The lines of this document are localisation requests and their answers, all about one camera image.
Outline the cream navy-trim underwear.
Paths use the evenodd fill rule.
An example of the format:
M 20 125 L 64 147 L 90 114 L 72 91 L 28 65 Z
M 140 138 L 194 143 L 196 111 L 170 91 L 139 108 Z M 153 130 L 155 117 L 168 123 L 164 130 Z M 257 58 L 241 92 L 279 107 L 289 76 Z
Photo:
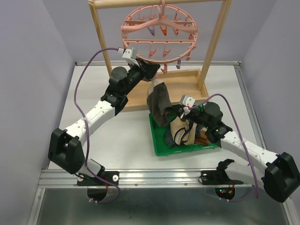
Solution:
M 182 121 L 176 117 L 170 123 L 171 134 L 177 145 L 192 145 L 195 143 L 196 124 L 188 120 Z

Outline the brown underwear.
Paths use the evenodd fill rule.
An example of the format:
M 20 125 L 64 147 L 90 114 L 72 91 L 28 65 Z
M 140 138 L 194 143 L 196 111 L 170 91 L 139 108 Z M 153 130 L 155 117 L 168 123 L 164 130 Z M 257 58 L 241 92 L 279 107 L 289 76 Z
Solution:
M 205 135 L 205 131 L 200 131 L 200 133 L 195 137 L 195 144 L 208 146 L 210 141 L 208 140 L 207 136 Z

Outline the dark olive underwear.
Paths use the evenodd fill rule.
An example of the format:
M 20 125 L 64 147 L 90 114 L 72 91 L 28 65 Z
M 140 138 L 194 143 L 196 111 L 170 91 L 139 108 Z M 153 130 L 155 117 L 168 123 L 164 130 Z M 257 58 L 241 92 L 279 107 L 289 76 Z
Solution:
M 172 104 L 165 82 L 160 78 L 151 81 L 147 91 L 146 99 L 149 112 L 160 127 L 165 127 L 169 123 L 172 114 Z

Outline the blue striped underwear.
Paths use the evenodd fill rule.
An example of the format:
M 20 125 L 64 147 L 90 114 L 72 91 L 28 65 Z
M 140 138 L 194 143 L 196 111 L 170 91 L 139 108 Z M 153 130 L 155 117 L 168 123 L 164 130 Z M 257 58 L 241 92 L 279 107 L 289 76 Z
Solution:
M 197 136 L 200 133 L 200 131 L 202 131 L 202 130 L 203 130 L 203 126 L 197 125 L 196 126 L 196 134 L 195 134 L 195 136 Z M 175 147 L 179 146 L 173 140 L 173 137 L 172 137 L 172 134 L 171 134 L 170 125 L 167 128 L 166 133 L 164 135 L 164 141 L 166 142 L 168 148 L 175 148 Z

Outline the pink round clip hanger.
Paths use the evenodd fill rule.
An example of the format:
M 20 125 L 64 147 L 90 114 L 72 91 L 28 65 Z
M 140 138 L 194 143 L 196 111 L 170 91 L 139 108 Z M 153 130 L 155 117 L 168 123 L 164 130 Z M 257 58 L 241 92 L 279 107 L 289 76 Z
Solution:
M 198 26 L 182 8 L 163 0 L 132 11 L 121 26 L 121 35 L 125 49 L 137 50 L 138 58 L 163 65 L 161 70 L 167 73 L 169 64 L 180 69 L 183 60 L 190 60 Z

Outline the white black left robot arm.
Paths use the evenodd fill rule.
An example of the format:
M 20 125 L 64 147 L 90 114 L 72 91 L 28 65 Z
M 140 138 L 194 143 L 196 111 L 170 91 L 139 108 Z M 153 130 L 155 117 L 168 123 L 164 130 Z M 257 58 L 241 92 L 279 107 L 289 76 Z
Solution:
M 83 145 L 90 144 L 90 136 L 105 122 L 119 114 L 128 102 L 128 93 L 140 82 L 150 81 L 160 69 L 159 64 L 138 60 L 126 70 L 116 67 L 111 72 L 109 85 L 88 112 L 80 110 L 82 117 L 71 126 L 55 129 L 50 138 L 48 159 L 69 174 L 84 174 L 95 185 L 106 183 L 105 168 L 89 158 Z

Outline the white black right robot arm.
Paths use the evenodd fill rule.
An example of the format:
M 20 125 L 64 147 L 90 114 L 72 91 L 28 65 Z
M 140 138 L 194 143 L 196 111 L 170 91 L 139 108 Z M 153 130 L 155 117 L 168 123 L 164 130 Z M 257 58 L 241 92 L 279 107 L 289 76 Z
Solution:
M 202 175 L 204 185 L 221 185 L 230 181 L 247 183 L 263 189 L 273 200 L 283 203 L 300 186 L 300 172 L 293 157 L 283 152 L 277 154 L 241 138 L 222 122 L 223 113 L 218 104 L 208 102 L 203 109 L 174 105 L 173 111 L 182 120 L 188 120 L 206 128 L 208 140 L 228 150 L 248 164 L 233 159 L 219 162 L 215 170 Z

